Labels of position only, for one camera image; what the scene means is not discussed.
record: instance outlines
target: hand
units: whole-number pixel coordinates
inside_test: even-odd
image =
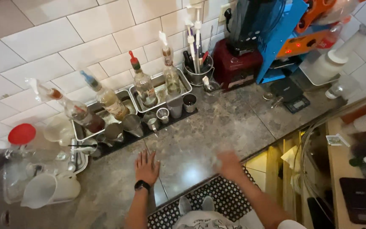
[[[237,184],[244,178],[248,179],[234,150],[219,152],[217,158],[220,162],[219,166],[216,166],[216,170],[223,177]]]
[[[154,163],[156,151],[152,151],[149,155],[146,149],[138,154],[135,160],[135,179],[136,181],[143,180],[151,187],[155,184],[159,176],[160,161]]]

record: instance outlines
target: gray marble countertop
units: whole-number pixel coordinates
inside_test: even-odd
[[[176,198],[212,177],[213,151],[232,147],[245,159],[338,106],[325,90],[307,92],[311,105],[291,114],[283,105],[270,108],[263,99],[268,85],[250,85],[224,93],[214,104],[202,101],[199,112],[128,147],[91,161],[78,175],[79,197],[41,209],[9,205],[11,225],[18,228],[119,228],[132,201],[135,183],[133,161],[141,150],[157,151],[160,175],[151,194],[150,210]]]

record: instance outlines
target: wristwatch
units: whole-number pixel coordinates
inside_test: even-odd
[[[146,183],[145,181],[143,181],[143,180],[138,180],[135,183],[135,191],[141,190],[142,188],[146,188],[149,192],[150,185],[148,183]]]

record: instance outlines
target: floor mat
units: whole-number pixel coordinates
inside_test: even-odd
[[[246,168],[243,166],[242,169],[247,174],[248,178],[256,184]],[[207,184],[193,190],[187,194],[186,197],[189,199],[193,210],[201,210],[201,203],[208,195],[213,198],[216,211],[232,222],[239,220],[242,216],[247,214],[247,212],[252,210],[251,205],[242,194],[239,187],[221,176],[218,176]],[[179,200],[176,200],[148,216],[148,228],[171,228],[179,218]]]

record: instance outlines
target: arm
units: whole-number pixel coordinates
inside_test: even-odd
[[[138,158],[135,160],[135,179],[136,181],[143,180],[151,187],[155,184],[159,176],[160,162],[154,163],[155,151],[152,152],[147,159],[147,152],[138,154]],[[131,207],[125,218],[125,228],[127,229],[145,229],[148,226],[147,207],[148,207],[148,190],[142,188],[135,191],[134,198],[132,200]]]
[[[259,220],[266,229],[276,229],[278,225],[289,220],[288,214],[274,203],[269,195],[263,193],[242,171],[240,160],[234,151],[226,151],[217,155],[221,161],[218,172],[226,179],[235,182],[255,210]]]

